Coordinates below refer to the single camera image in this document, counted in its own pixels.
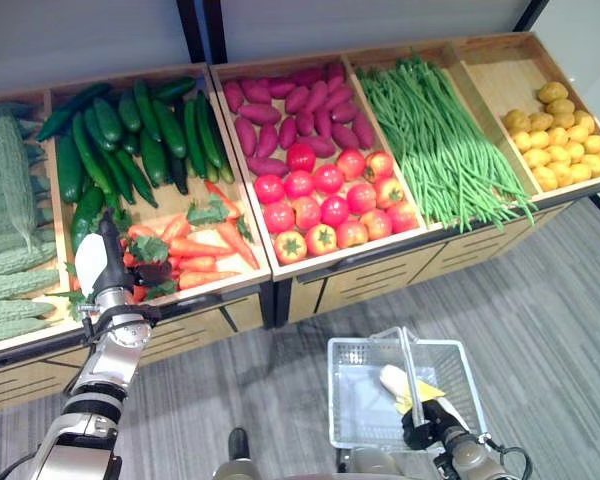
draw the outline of red tomato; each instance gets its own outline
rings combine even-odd
[[[354,178],[358,178],[362,175],[362,172],[364,172],[364,157],[355,148],[347,148],[338,155],[336,166],[344,173],[344,178],[346,180],[353,180]]]
[[[324,223],[311,227],[304,238],[311,255],[325,255],[338,249],[336,231]]]
[[[349,218],[347,201],[338,195],[332,195],[322,202],[320,212],[320,221],[334,228]]]
[[[302,235],[294,231],[278,235],[273,242],[273,249],[282,265],[298,262],[307,256],[307,242]]]
[[[387,215],[391,219],[393,233],[406,232],[418,228],[418,219],[413,205],[407,202],[400,202],[392,205],[387,210]]]
[[[353,220],[340,224],[336,230],[336,236],[338,237],[338,247],[340,248],[355,247],[369,241],[369,234],[366,227],[360,222]]]
[[[260,203],[273,203],[284,198],[282,180],[277,175],[263,175],[262,177],[258,177],[253,187]]]
[[[377,240],[391,235],[391,217],[382,210],[371,210],[360,217],[360,222],[367,227],[369,240]]]
[[[276,202],[264,208],[264,223],[269,233],[280,233],[293,228],[296,222],[293,209],[285,202]]]
[[[404,200],[404,192],[397,178],[381,178],[374,184],[378,208],[389,208]]]
[[[342,187],[344,174],[335,165],[322,165],[313,173],[313,182],[320,193],[332,195]]]
[[[376,191],[368,183],[355,185],[347,192],[349,210],[355,215],[362,215],[376,208]]]
[[[320,223],[320,206],[313,198],[297,198],[291,206],[296,211],[296,225],[300,230],[309,230]]]
[[[311,173],[316,164],[316,154],[309,145],[294,143],[287,150],[287,165],[292,172],[304,170]]]
[[[304,170],[296,170],[284,179],[284,191],[289,198],[311,195],[314,190],[313,177]]]
[[[393,176],[393,158],[387,152],[373,152],[365,160],[364,178],[371,183]]]

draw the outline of gray carpet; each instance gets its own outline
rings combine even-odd
[[[333,471],[327,340],[393,325],[464,343],[490,431],[530,452],[532,478],[600,480],[600,212],[589,200],[498,259],[145,368],[122,422],[122,478],[210,478],[236,425],[265,478]],[[35,448],[62,404],[0,414],[0,470]]]

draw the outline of purple sweet potato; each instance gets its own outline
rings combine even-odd
[[[346,102],[353,96],[353,90],[348,85],[340,85],[327,98],[322,108],[331,111],[333,107]]]
[[[238,82],[235,80],[224,82],[224,97],[227,99],[229,110],[238,113],[238,109],[244,103],[244,95],[242,95],[242,89]]]
[[[275,125],[263,125],[260,129],[256,157],[268,157],[278,148],[278,132]]]
[[[319,158],[329,158],[336,153],[336,147],[329,138],[323,137],[299,137],[297,143],[309,145]]]
[[[352,125],[353,133],[358,137],[360,148],[371,148],[375,140],[375,134],[371,122],[363,112],[356,113]]]
[[[289,173],[289,167],[282,160],[277,158],[247,158],[249,170],[261,177],[262,175],[277,175],[282,178]]]
[[[291,145],[296,142],[298,133],[296,131],[296,121],[293,117],[287,117],[282,121],[280,125],[280,135],[278,135],[278,141],[280,146],[287,150]]]
[[[360,148],[360,142],[358,142],[356,134],[340,123],[334,123],[331,126],[331,136],[343,150],[345,148]]]
[[[240,140],[240,147],[245,157],[250,157],[256,150],[256,130],[249,120],[244,117],[238,117],[233,122]]]
[[[309,89],[305,86],[294,88],[284,101],[284,111],[291,114],[297,113],[304,107],[309,98]]]
[[[344,83],[344,65],[333,62],[327,65],[327,87],[329,93]]]
[[[271,105],[255,104],[242,105],[238,112],[247,117],[256,125],[266,125],[268,123],[277,123],[282,116],[277,108]]]

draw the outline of white wire basket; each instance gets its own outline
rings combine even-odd
[[[421,340],[394,327],[370,338],[332,338],[328,344],[329,440],[336,448],[414,451],[402,439],[395,397],[380,383],[394,365],[407,372],[415,426],[424,423],[416,379],[443,392],[472,433],[486,432],[484,415],[464,348],[454,340]],[[433,445],[429,451],[437,450]]]

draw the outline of cucumber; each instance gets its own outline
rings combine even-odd
[[[145,130],[147,130],[149,136],[156,142],[162,141],[160,135],[160,126],[158,125],[158,119],[151,106],[151,100],[149,99],[149,87],[142,80],[136,80],[133,84],[133,93],[136,99],[136,105],[142,118]]]
[[[96,83],[85,88],[74,96],[71,100],[54,111],[51,116],[44,122],[40,132],[36,135],[36,140],[42,142],[59,132],[62,127],[73,117],[73,114],[87,105],[98,95],[104,95],[111,90],[109,83]]]
[[[120,95],[118,114],[127,130],[133,133],[140,131],[142,128],[142,118],[140,118],[140,112],[138,111],[138,105],[136,105],[136,99],[133,96],[133,90],[125,90],[122,92],[122,95]]]
[[[160,125],[160,132],[164,143],[167,145],[171,153],[177,158],[187,156],[187,145],[184,141],[184,133],[182,127],[176,120],[175,114],[164,103],[154,100],[152,102],[153,111]]]
[[[104,138],[113,143],[119,141],[122,138],[122,123],[113,107],[104,98],[98,97],[93,101],[93,108]]]
[[[140,133],[140,152],[142,154],[142,165],[154,188],[169,183],[170,175],[167,172],[167,159],[164,155],[162,145],[156,142],[147,129]]]

